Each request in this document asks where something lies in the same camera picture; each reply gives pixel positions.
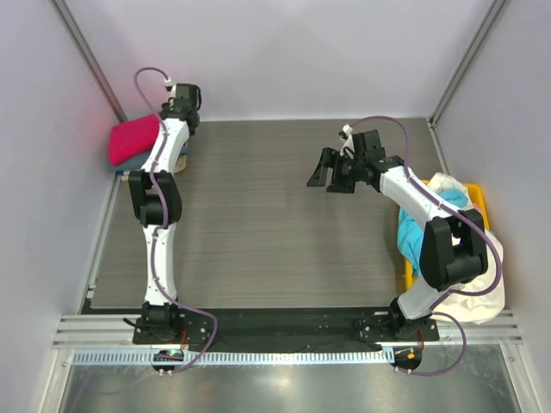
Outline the red t shirt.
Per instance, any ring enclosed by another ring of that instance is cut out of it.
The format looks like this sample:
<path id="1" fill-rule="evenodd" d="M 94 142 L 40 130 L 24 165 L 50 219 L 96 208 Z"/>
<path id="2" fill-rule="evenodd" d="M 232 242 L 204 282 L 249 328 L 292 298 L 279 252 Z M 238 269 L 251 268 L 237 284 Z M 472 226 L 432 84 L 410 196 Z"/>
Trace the red t shirt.
<path id="1" fill-rule="evenodd" d="M 160 125 L 155 114 L 114 126 L 108 142 L 108 160 L 118 166 L 139 154 L 150 151 L 155 144 Z"/>

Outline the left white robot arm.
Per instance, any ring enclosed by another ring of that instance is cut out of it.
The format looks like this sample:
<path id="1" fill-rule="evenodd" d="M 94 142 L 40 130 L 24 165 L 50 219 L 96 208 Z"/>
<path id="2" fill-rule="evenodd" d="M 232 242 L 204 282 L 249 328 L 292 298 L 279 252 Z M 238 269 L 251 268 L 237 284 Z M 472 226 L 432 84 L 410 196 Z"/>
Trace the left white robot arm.
<path id="1" fill-rule="evenodd" d="M 183 204 L 174 178 L 180 152 L 199 126 L 201 90 L 195 84 L 165 82 L 170 92 L 154 120 L 158 136 L 152 152 L 128 184 L 133 212 L 142 227 L 147 254 L 145 300 L 137 319 L 136 344 L 173 343 L 183 334 L 183 321 L 174 303 L 173 243 Z"/>

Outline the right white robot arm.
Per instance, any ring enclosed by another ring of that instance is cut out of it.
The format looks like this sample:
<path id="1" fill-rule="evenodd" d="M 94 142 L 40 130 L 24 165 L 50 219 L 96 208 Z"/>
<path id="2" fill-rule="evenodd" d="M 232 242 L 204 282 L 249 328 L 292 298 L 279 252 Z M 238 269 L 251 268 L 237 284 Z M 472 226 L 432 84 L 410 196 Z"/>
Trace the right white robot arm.
<path id="1" fill-rule="evenodd" d="M 306 184 L 352 194 L 364 182 L 398 204 L 422 229 L 420 274 L 391 302 L 387 322 L 394 337 L 415 334 L 439 299 L 486 272 L 484 219 L 475 209 L 460 209 L 430 190 L 401 157 L 389 157 L 376 130 L 353 133 L 344 126 L 339 136 L 343 147 L 324 148 Z"/>

